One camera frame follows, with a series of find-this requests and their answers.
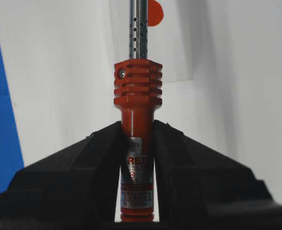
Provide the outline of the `teal taped right gripper right finger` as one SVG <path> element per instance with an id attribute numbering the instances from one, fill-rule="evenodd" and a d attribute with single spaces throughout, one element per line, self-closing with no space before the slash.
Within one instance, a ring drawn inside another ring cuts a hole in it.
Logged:
<path id="1" fill-rule="evenodd" d="M 160 221 L 174 230 L 282 230 L 282 205 L 247 166 L 154 122 Z"/>

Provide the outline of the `teal taped right gripper left finger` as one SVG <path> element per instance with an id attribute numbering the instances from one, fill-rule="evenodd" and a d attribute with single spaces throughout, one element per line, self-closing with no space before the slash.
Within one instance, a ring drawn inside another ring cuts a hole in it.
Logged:
<path id="1" fill-rule="evenodd" d="M 97 230 L 115 218 L 121 123 L 19 170 L 0 194 L 0 230 Z"/>

